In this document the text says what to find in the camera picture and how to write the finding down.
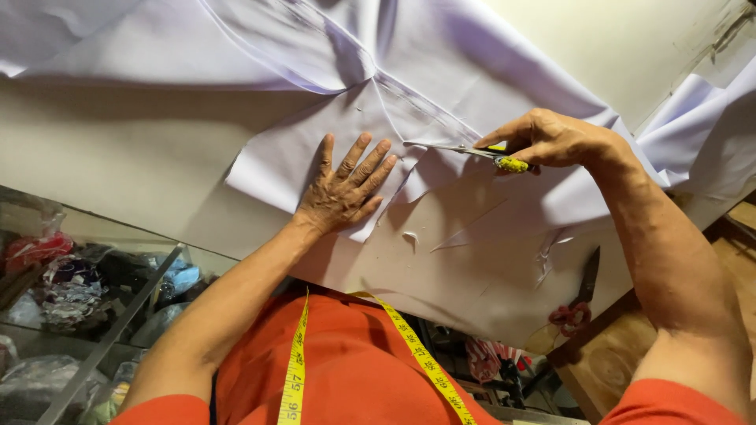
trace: orange shirt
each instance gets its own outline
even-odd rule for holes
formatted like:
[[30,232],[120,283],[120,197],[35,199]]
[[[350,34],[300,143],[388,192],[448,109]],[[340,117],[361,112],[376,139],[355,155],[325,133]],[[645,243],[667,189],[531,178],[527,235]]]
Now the orange shirt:
[[[291,342],[304,306],[302,297],[293,298],[284,295],[267,304],[218,371],[215,399],[219,425],[277,422]],[[309,305],[303,424],[460,423],[383,309],[313,294]],[[454,385],[477,423],[500,423]],[[666,396],[658,397],[670,392],[672,402]],[[683,397],[693,397],[696,402],[683,404]],[[692,389],[650,380],[633,384],[604,423],[742,423],[736,421],[734,414]],[[208,422],[209,407],[201,399],[165,396],[130,408],[111,425],[207,425]]]

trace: measuring tape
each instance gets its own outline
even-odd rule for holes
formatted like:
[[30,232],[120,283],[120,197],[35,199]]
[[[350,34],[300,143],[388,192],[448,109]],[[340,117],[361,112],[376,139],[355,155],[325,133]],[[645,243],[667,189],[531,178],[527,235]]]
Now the measuring tape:
[[[475,419],[473,419],[473,416],[462,402],[459,393],[457,393],[441,369],[441,366],[438,365],[436,360],[426,350],[423,343],[420,342],[420,338],[417,337],[399,312],[377,296],[367,292],[355,292],[349,295],[361,298],[374,298],[380,303],[383,309],[386,310],[386,313],[389,314],[396,330],[399,331],[407,343],[407,347],[412,351],[412,356],[415,357],[417,363],[423,368],[435,388],[449,402],[449,405],[454,408],[454,411],[457,412],[457,416],[460,417],[462,424],[477,425]],[[299,425],[302,420],[302,395],[305,392],[305,330],[307,329],[309,296],[310,290],[308,288],[307,295],[305,296],[305,308],[302,309],[302,316],[299,317],[299,324],[297,324],[296,331],[294,332],[294,341],[291,343],[286,384],[283,386],[283,397],[281,397],[281,406],[278,412],[278,425]]]

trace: wooden floor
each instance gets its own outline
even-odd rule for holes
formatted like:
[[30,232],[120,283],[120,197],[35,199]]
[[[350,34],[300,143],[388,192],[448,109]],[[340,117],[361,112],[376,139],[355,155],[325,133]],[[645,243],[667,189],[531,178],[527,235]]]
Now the wooden floor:
[[[733,220],[717,220],[704,235],[736,285],[745,326],[756,351],[756,240],[748,236],[749,231],[756,236],[756,202],[750,202],[744,201],[730,210]],[[631,291],[596,318],[588,332],[554,350],[548,358],[586,418],[598,423],[619,402],[655,337],[653,326]],[[755,396],[756,380],[751,379],[751,397]],[[756,400],[751,406],[756,413]]]

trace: person's right hand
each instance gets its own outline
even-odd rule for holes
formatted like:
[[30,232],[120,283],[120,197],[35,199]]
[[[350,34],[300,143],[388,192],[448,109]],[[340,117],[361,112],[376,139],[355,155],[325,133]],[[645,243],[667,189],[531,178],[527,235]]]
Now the person's right hand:
[[[617,133],[548,109],[533,109],[477,141],[487,147],[507,141],[512,158],[535,166],[589,168],[607,160],[633,157],[627,142]],[[538,167],[533,171],[540,174]]]

